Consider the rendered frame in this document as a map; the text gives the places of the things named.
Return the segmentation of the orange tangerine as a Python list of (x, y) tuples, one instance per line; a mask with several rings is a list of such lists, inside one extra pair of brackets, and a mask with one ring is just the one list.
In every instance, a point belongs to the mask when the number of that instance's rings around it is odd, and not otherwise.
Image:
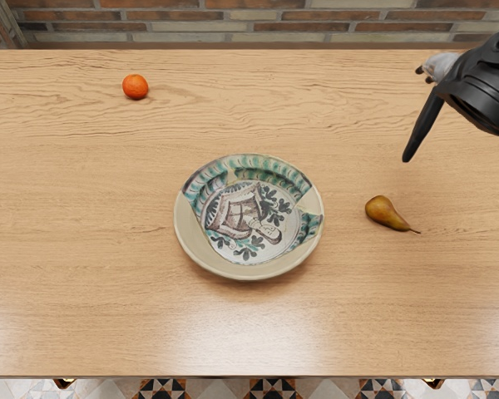
[(140, 74), (127, 75), (121, 83), (121, 88), (128, 98), (141, 100), (148, 95), (149, 86), (147, 80)]

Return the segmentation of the patterned ceramic plate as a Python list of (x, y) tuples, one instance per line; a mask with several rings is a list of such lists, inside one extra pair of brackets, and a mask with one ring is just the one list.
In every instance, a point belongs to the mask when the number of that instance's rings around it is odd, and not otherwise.
[(227, 155), (183, 184), (173, 225), (180, 246), (205, 270), (264, 280), (293, 270), (315, 250), (324, 203), (311, 180), (285, 160)]

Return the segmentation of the brown-yellow pear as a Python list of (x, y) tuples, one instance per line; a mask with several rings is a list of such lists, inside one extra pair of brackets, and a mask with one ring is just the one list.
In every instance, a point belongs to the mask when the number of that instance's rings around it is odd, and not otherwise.
[(364, 206), (365, 214), (375, 223), (381, 224), (390, 229), (399, 232), (421, 232), (415, 230), (411, 225), (396, 211), (392, 201), (384, 195), (372, 197)]

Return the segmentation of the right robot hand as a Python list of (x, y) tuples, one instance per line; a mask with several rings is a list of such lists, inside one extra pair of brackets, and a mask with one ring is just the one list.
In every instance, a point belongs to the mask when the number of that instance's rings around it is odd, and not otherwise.
[[(418, 66), (415, 69), (415, 73), (417, 75), (425, 74), (425, 82), (436, 86), (449, 73), (460, 56), (461, 53), (458, 52), (441, 52), (435, 54)], [(414, 157), (419, 146), (431, 130), (443, 105), (444, 100), (432, 89), (415, 122), (412, 134), (402, 155), (402, 162), (407, 163)]]

